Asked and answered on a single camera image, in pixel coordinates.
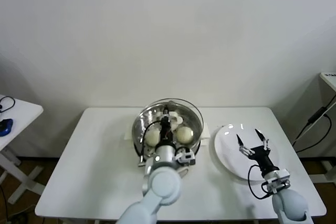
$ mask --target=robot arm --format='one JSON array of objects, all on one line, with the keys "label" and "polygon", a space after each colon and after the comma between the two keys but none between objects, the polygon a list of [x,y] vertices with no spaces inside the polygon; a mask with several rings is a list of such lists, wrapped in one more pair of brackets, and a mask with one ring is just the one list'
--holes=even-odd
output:
[{"label": "robot arm", "polygon": [[154,224],[161,206],[171,205],[181,194],[181,178],[174,169],[160,167],[149,177],[149,190],[140,202],[130,205],[118,224]]},{"label": "robot arm", "polygon": [[238,135],[237,138],[240,152],[259,165],[261,175],[265,179],[263,185],[266,185],[268,191],[263,198],[272,196],[273,209],[281,224],[313,224],[305,198],[296,191],[288,189],[289,172],[273,165],[268,157],[270,153],[268,140],[258,130],[255,131],[263,143],[262,146],[249,149],[244,146]]},{"label": "robot arm", "polygon": [[171,205],[180,197],[182,180],[176,169],[181,164],[195,164],[195,155],[191,149],[182,148],[176,152],[168,108],[164,109],[160,125],[160,141],[155,147],[155,155],[145,163],[144,197],[140,202],[130,205],[117,224],[156,223],[156,213],[160,207]]}]

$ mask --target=metal bowl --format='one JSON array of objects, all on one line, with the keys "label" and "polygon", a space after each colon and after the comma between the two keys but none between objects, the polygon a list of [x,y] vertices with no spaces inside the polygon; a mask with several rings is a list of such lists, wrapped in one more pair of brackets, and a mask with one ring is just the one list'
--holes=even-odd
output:
[{"label": "metal bowl", "polygon": [[179,116],[182,117],[183,122],[178,126],[178,128],[181,126],[188,126],[194,132],[193,140],[187,145],[180,144],[176,139],[176,135],[173,134],[174,135],[173,142],[176,145],[176,148],[185,146],[192,149],[194,153],[197,153],[198,151],[200,144],[200,137],[201,133],[203,132],[203,124],[204,124],[202,114],[200,113],[200,111],[196,106],[194,106],[192,103],[188,101],[177,98],[166,98],[153,102],[146,108],[144,108],[140,112],[140,114],[136,117],[133,123],[132,138],[134,142],[135,151],[137,152],[138,156],[141,155],[142,142],[143,142],[143,144],[145,145],[144,159],[146,159],[147,157],[151,157],[155,153],[155,148],[146,144],[145,140],[143,139],[143,133],[150,123],[157,120],[156,114],[158,112],[163,112],[165,106],[168,106],[169,111],[175,111]]}]

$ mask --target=floor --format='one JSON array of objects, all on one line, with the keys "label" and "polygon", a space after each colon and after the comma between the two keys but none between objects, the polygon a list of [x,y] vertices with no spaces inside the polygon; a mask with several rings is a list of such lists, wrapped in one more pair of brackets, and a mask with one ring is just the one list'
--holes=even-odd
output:
[{"label": "floor", "polygon": [[[52,174],[56,166],[56,161],[23,161],[20,165],[20,169],[29,174],[36,165],[41,165],[44,167],[44,170],[40,173],[40,175],[36,178],[36,181],[41,184],[47,184],[49,177]],[[324,173],[324,168],[320,165],[319,162],[304,162],[304,167],[308,171],[309,174],[320,174]],[[5,181],[1,184],[6,199],[14,192],[14,190],[19,186],[19,182],[13,178],[11,175],[8,175]],[[314,218],[315,224],[332,224],[336,223],[336,211],[335,211],[335,204],[336,204],[336,187],[334,184],[315,184],[316,189],[318,190],[319,194],[321,195],[326,207],[327,207],[327,215],[319,218]],[[16,212],[20,212],[23,209],[37,204],[39,196],[32,193],[31,191],[26,191],[24,195],[18,200],[15,205],[7,204],[8,206],[8,215],[12,215]],[[34,206],[29,208],[27,211],[28,214],[28,224],[56,224],[56,219],[45,219],[40,218],[35,215],[34,213]],[[5,219],[5,205],[2,199],[0,199],[0,223],[3,223]],[[225,223],[225,224],[252,224],[252,221],[225,221],[225,222],[213,222],[213,223]],[[264,220],[260,221],[260,224],[276,224],[279,223],[275,220]]]}]

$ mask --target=blue mouse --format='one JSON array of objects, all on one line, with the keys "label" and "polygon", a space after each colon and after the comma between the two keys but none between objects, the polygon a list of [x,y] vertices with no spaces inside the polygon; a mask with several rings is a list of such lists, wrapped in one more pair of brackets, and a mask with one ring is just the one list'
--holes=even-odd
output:
[{"label": "blue mouse", "polygon": [[13,126],[13,119],[3,119],[0,122],[0,136],[8,135]]}]

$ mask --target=white plate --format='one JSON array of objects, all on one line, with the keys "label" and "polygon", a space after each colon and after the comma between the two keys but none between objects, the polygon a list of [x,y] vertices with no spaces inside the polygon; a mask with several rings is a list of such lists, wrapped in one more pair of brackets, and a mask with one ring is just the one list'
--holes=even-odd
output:
[{"label": "white plate", "polygon": [[[233,174],[242,179],[247,179],[248,170],[252,165],[257,165],[254,160],[248,159],[239,151],[237,134],[242,140],[244,146],[253,148],[262,145],[262,141],[255,132],[255,128],[246,124],[228,124],[223,126],[215,136],[215,152],[220,162]],[[279,165],[279,154],[277,148],[269,140],[271,149],[269,158],[275,166]],[[251,181],[264,181],[261,171],[254,167],[250,173]]]}]

